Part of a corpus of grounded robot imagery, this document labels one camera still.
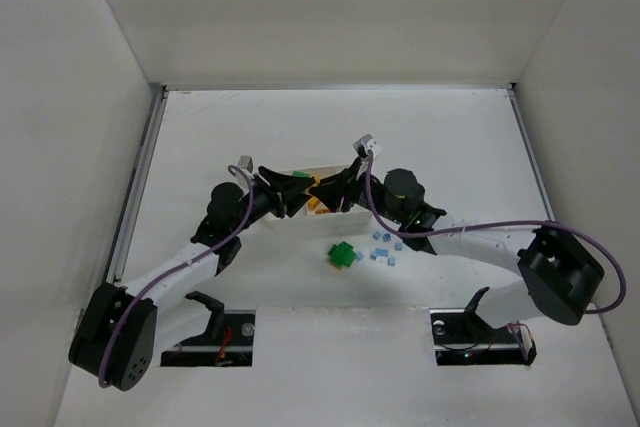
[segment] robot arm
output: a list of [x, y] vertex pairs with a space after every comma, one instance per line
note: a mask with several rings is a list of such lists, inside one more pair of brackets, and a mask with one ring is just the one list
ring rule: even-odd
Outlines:
[[[313, 179], [264, 167], [249, 177], [251, 159], [242, 157], [236, 170], [250, 180], [249, 194], [232, 182], [218, 185], [191, 243], [174, 258], [127, 286], [98, 287], [74, 336], [70, 362], [96, 376], [102, 363], [103, 386], [126, 391], [139, 382], [154, 355], [203, 332], [215, 337], [224, 305], [195, 289], [229, 266], [241, 242], [233, 237], [213, 253], [211, 249], [228, 240], [245, 216], [245, 229], [267, 213], [292, 217], [311, 196], [333, 212], [347, 212], [357, 204], [399, 224], [398, 233], [410, 237], [405, 243], [413, 250], [467, 257], [521, 276], [506, 287], [479, 290], [460, 314], [465, 329], [490, 331], [540, 315], [568, 325], [579, 323], [604, 271], [572, 235], [548, 226], [466, 230], [466, 222], [424, 201], [425, 189], [412, 172], [392, 170], [384, 182], [372, 176], [371, 163], [380, 146], [371, 136], [354, 147], [358, 157], [353, 164], [317, 185]], [[441, 229], [451, 232], [428, 235]], [[151, 282], [156, 283], [149, 289]], [[124, 327], [114, 336], [118, 324]]]

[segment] white table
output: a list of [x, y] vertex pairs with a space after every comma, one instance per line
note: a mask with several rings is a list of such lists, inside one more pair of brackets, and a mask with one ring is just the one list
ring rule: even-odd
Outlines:
[[[459, 218], [545, 217], [505, 90], [172, 92], [125, 283], [182, 248], [239, 155], [273, 170], [340, 165], [365, 133], [384, 147], [380, 177], [413, 170], [426, 200]], [[376, 228], [345, 240], [371, 250]], [[58, 425], [635, 425], [597, 317], [575, 328], [532, 321], [531, 370], [437, 367], [426, 311], [410, 306], [462, 306], [513, 274], [407, 249], [395, 268], [338, 272], [326, 262], [337, 240], [255, 225], [200, 289], [258, 308], [253, 367], [150, 369], [126, 394], [74, 368]]]

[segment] white container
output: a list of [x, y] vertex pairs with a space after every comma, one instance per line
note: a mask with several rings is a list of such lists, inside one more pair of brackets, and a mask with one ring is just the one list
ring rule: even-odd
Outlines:
[[[342, 165], [295, 170], [323, 179], [337, 174], [347, 167], [348, 166]], [[292, 172], [292, 170], [289, 170], [281, 173], [291, 175]], [[279, 219], [273, 214], [267, 214], [263, 217], [263, 221], [271, 230], [282, 234], [296, 232], [348, 232], [352, 234], [358, 231], [364, 231], [371, 218], [371, 212], [359, 205], [354, 205], [349, 212], [331, 212], [326, 214], [315, 214], [308, 208], [308, 205], [305, 205], [291, 218], [285, 217], [284, 219]]]

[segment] wall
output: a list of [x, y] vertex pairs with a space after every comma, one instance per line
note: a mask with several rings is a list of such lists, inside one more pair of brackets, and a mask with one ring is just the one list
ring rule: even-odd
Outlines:
[[[560, 220], [594, 234], [626, 267], [629, 297], [604, 320], [640, 408], [640, 0], [567, 0], [517, 87]], [[601, 304], [617, 293], [609, 274]]]
[[151, 81], [512, 82], [563, 0], [108, 0]]
[[0, 412], [52, 424], [150, 92], [105, 0], [0, 0]]

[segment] green object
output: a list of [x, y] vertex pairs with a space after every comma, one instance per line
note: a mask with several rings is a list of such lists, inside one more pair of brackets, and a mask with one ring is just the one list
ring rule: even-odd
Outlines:
[[356, 260], [357, 254], [353, 250], [353, 245], [348, 242], [340, 242], [329, 249], [329, 263], [338, 269], [351, 267]]
[[311, 174], [307, 174], [306, 172], [300, 172], [299, 170], [294, 170], [291, 172], [291, 175], [294, 177], [311, 177]]

